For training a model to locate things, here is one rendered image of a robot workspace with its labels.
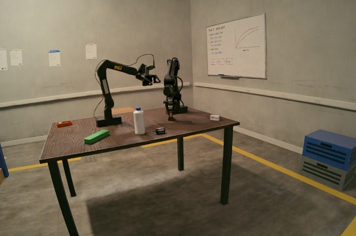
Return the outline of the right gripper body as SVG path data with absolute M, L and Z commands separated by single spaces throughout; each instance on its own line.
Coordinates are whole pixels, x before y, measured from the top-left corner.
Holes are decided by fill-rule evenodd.
M 149 81 L 152 82 L 152 78 L 154 78 L 153 74 L 149 74 L 149 70 L 148 70 L 149 66 L 145 66 L 145 74 L 141 74 L 140 75 L 140 80 L 143 81 L 144 78 L 146 77 Z M 144 76 L 144 77 L 143 77 Z

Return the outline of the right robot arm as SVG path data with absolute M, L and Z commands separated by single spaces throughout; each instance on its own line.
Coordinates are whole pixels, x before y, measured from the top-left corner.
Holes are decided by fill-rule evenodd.
M 126 72 L 129 75 L 133 75 L 136 77 L 136 79 L 140 80 L 140 75 L 145 74 L 145 66 L 146 65 L 142 63 L 140 64 L 138 69 L 136 69 L 134 67 L 129 67 L 115 62 L 111 62 L 109 60 L 105 60 L 104 63 L 102 63 L 102 65 L 99 66 L 100 68 L 99 67 L 97 68 L 96 73 L 100 80 L 100 84 L 104 95 L 104 101 L 105 101 L 104 118 L 97 118 L 96 119 L 97 122 L 121 118 L 121 116 L 112 116 L 111 108 L 114 107 L 114 101 L 112 99 L 108 81 L 107 81 L 107 76 L 106 76 L 107 67 L 109 69 L 120 71 L 123 73 Z

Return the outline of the orange rectangular block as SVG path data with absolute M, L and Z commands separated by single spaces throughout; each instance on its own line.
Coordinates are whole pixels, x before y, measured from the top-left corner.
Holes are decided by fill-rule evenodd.
M 57 127 L 64 127 L 64 126 L 70 126 L 72 125 L 72 121 L 63 121 L 63 122 L 57 122 Z

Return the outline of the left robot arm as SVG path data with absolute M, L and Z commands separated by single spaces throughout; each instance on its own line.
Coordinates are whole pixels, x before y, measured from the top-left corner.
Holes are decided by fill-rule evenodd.
M 163 93 L 165 96 L 169 96 L 171 94 L 176 94 L 179 91 L 178 88 L 178 78 L 169 76 L 169 68 L 171 64 L 171 59 L 167 59 L 168 70 L 164 77 L 164 90 Z M 176 70 L 175 70 L 176 69 Z M 170 75 L 178 76 L 178 70 L 180 70 L 180 64 L 178 59 L 174 59 L 171 64 Z M 172 86 L 172 87 L 171 87 Z M 180 106 L 181 94 L 180 92 L 175 96 L 174 100 L 177 100 L 175 103 L 175 109 L 188 108 L 188 106 Z

